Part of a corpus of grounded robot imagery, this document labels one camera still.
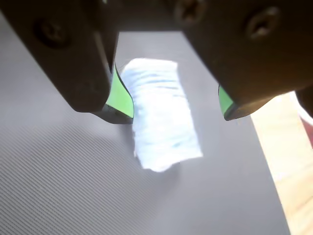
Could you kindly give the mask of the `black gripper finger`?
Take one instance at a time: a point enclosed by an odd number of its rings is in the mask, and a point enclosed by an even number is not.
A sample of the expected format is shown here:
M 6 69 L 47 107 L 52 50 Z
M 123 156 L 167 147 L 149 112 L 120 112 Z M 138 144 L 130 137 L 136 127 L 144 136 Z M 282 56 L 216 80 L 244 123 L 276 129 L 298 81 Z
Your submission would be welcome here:
M 112 124 L 131 124 L 133 101 L 114 63 L 102 0 L 3 0 L 0 9 L 70 105 Z
M 178 0 L 176 21 L 230 101 L 226 120 L 296 91 L 313 105 L 310 0 Z

